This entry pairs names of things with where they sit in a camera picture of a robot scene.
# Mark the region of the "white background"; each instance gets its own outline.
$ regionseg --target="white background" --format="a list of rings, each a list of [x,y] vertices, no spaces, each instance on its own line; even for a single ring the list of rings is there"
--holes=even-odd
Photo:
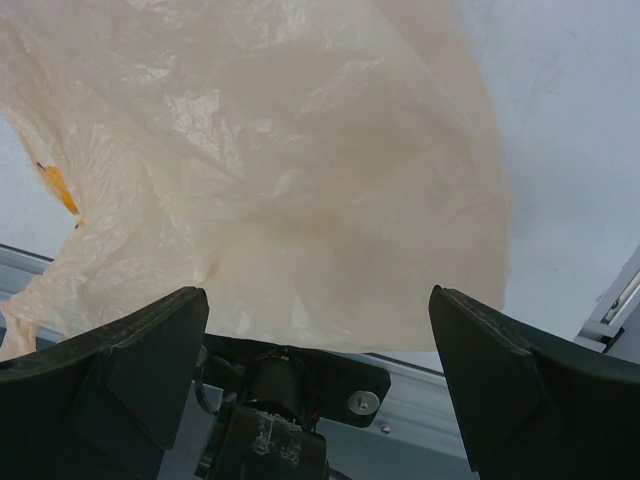
[[[458,7],[514,198],[505,312],[571,339],[640,243],[640,2]],[[52,257],[74,227],[4,122],[0,201],[0,243]],[[435,354],[399,357],[438,367]]]

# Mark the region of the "metal frame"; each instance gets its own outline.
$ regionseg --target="metal frame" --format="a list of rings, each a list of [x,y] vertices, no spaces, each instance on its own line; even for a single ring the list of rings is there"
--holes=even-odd
[[[381,355],[355,355],[361,362],[378,365],[391,373],[391,389],[367,430],[393,436],[460,458],[466,458],[444,375]]]
[[[589,316],[575,338],[583,347],[606,353],[624,332],[622,326],[640,306],[640,247]]]
[[[42,274],[52,261],[50,258],[0,244],[0,303],[27,288],[34,275]],[[6,328],[2,312],[0,327]],[[63,338],[61,334],[48,328],[40,328],[38,337],[55,343]]]

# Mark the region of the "metal profile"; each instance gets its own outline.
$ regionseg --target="metal profile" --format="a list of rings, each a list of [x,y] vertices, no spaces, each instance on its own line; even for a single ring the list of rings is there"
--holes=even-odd
[[[606,353],[624,333],[622,326],[640,306],[640,247],[593,310],[574,340],[579,345]]]
[[[354,355],[391,373],[391,389],[367,430],[466,458],[462,436],[444,376],[381,355]]]
[[[27,288],[31,279],[42,274],[52,261],[50,258],[0,245],[0,303]],[[6,327],[1,312],[0,327]],[[40,328],[38,337],[55,343],[63,338],[61,334],[48,328]]]

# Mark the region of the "translucent plastic bag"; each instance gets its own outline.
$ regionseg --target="translucent plastic bag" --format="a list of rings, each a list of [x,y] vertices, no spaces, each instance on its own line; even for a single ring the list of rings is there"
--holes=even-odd
[[[508,199],[447,0],[5,0],[0,103],[81,226],[4,357],[184,285],[208,331],[429,350],[434,284],[500,308]]]

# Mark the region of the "plastic bag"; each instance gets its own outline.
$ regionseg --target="plastic bag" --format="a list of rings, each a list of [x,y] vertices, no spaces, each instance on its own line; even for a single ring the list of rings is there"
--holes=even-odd
[[[508,196],[453,2],[5,0],[0,103],[82,225],[3,355],[184,285],[207,331],[430,350],[440,283],[501,307]]]

